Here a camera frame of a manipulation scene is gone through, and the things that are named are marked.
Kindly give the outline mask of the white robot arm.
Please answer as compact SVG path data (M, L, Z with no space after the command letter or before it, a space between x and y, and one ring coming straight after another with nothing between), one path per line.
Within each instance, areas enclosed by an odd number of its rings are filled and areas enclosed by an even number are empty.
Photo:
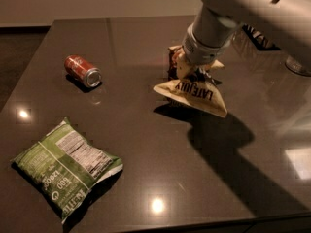
M248 24L290 59L290 70L311 73L311 0L201 0L183 40L189 62L209 64L227 48L233 33Z

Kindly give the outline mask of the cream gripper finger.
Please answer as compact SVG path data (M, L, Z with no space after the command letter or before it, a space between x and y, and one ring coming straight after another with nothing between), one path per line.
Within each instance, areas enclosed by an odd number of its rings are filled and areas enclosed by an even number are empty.
M188 62L185 54L183 52L178 52L175 56L176 62L176 73L179 79L186 78L193 75L197 70L197 66Z

